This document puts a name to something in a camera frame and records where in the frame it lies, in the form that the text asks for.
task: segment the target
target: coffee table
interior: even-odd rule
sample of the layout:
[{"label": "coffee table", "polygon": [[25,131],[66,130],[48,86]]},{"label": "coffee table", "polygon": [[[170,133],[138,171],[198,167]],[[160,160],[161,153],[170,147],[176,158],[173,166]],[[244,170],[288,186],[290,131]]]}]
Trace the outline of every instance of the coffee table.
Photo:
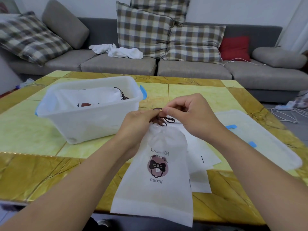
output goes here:
[{"label": "coffee table", "polygon": [[[0,99],[0,200],[16,203],[35,200],[112,138],[107,136],[76,145],[66,143],[49,120],[34,115],[48,86],[122,75],[54,71]],[[247,113],[301,157],[303,166],[289,173],[308,185],[308,148],[237,81],[130,76],[148,93],[147,99],[140,102],[141,110],[163,107],[177,96],[199,92],[214,112],[237,109]],[[194,220],[265,224],[229,164],[212,149],[222,163],[208,170],[212,194],[192,194]],[[113,178],[96,212],[110,212],[113,196],[129,164],[127,162]]]}]

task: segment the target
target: translucent plastic container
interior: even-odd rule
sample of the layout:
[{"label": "translucent plastic container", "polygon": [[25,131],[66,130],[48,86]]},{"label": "translucent plastic container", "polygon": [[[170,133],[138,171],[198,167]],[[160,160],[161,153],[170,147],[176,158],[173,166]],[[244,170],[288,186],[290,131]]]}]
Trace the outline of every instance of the translucent plastic container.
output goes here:
[{"label": "translucent plastic container", "polygon": [[302,166],[302,159],[259,123],[239,110],[215,113],[224,126],[236,125],[229,130],[245,142],[254,142],[255,149],[283,170]]},{"label": "translucent plastic container", "polygon": [[[97,87],[117,87],[129,99],[96,106],[59,110],[55,96],[56,90]],[[49,118],[68,143],[76,144],[115,134],[125,115],[138,110],[139,102],[145,98],[144,88],[142,86],[139,88],[130,76],[64,82],[52,85],[47,90],[35,114],[41,118]]]}]

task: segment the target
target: person's right hand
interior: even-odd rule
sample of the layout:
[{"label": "person's right hand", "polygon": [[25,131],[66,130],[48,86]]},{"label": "person's right hand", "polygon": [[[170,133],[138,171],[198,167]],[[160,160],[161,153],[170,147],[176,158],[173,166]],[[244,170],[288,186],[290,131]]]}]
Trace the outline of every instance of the person's right hand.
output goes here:
[{"label": "person's right hand", "polygon": [[190,134],[205,141],[226,129],[200,93],[175,98],[163,112],[179,120]]}]

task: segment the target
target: pillow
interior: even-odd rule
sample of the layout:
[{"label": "pillow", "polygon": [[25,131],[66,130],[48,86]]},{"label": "pillow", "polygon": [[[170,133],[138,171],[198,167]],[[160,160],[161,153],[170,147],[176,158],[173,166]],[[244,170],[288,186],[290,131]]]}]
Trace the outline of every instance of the pillow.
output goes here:
[{"label": "pillow", "polygon": [[249,61],[250,57],[248,54],[249,49],[249,37],[239,36],[232,38],[223,38],[219,51],[221,58],[224,61]]},{"label": "pillow", "polygon": [[145,57],[164,58],[173,19],[116,2],[119,47],[138,48]]},{"label": "pillow", "polygon": [[0,22],[0,44],[6,50],[43,66],[72,47],[40,22],[33,11]]},{"label": "pillow", "polygon": [[305,55],[282,48],[260,47],[252,52],[252,58],[272,67],[301,69],[307,62]]},{"label": "pillow", "polygon": [[189,2],[190,0],[131,0],[131,7],[168,16],[179,26],[185,22]]},{"label": "pillow", "polygon": [[42,15],[43,23],[74,49],[80,49],[89,29],[57,0],[50,0]]},{"label": "pillow", "polygon": [[164,60],[209,62],[222,65],[218,50],[226,26],[175,26]]}]

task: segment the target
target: red pillow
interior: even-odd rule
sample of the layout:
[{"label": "red pillow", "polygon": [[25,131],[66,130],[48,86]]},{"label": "red pillow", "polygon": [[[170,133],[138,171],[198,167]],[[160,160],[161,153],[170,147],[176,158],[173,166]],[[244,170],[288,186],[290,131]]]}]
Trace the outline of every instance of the red pillow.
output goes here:
[{"label": "red pillow", "polygon": [[224,61],[246,60],[250,62],[248,48],[249,48],[249,37],[239,36],[239,37],[223,38],[221,45],[219,47],[219,51],[221,53],[221,58]]}]

